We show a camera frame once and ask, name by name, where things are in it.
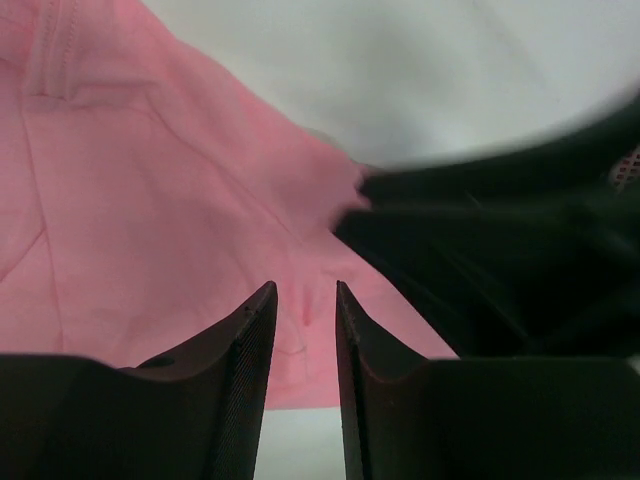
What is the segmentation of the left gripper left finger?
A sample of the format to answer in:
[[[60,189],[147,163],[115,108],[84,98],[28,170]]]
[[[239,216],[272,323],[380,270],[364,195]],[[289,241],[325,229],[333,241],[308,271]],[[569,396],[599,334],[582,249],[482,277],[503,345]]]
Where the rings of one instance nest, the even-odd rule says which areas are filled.
[[[215,325],[135,368],[1,358],[5,479],[250,479],[278,295],[268,282]]]

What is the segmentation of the light pink t-shirt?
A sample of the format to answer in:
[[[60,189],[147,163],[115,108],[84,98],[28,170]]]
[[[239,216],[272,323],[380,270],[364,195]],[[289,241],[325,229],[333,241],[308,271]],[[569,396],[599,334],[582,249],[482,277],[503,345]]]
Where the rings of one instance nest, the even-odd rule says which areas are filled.
[[[1,5],[1,347],[137,365],[267,281],[270,408],[338,402],[336,285],[451,348],[332,225],[364,169],[138,1]]]

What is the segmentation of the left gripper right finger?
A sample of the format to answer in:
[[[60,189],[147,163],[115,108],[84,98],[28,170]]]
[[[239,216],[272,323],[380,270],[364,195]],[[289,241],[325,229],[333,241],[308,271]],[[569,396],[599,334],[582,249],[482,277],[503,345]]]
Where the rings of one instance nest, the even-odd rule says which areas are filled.
[[[635,479],[639,374],[615,359],[429,360],[345,283],[336,344],[350,479]]]

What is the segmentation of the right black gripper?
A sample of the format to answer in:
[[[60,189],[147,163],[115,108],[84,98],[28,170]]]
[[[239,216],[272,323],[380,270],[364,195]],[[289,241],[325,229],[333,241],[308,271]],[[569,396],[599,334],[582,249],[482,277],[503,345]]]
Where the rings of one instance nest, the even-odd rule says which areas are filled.
[[[540,145],[378,173],[335,236],[459,356],[639,352],[639,179],[611,167],[639,145],[639,103]]]

